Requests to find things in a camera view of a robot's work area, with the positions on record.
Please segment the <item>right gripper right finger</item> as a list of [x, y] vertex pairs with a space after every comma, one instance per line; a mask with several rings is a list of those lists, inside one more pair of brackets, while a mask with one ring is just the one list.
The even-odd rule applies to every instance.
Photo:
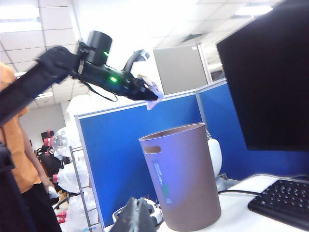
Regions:
[[138, 206], [138, 231], [139, 232], [155, 232], [155, 223], [151, 217], [151, 213], [155, 210], [152, 205], [148, 204], [146, 200], [141, 199]]

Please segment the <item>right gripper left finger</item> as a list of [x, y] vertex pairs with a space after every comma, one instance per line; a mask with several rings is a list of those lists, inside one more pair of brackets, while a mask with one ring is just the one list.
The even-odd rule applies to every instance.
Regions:
[[138, 206], [135, 198], [130, 198], [112, 227], [113, 232], [138, 231]]

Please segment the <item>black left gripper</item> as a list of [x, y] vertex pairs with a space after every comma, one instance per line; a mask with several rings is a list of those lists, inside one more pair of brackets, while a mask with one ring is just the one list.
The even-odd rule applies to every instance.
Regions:
[[117, 96], [134, 101], [156, 101], [158, 99], [158, 96], [150, 91], [144, 79], [138, 79], [129, 72], [118, 71], [106, 65], [95, 74], [95, 80], [97, 86]]

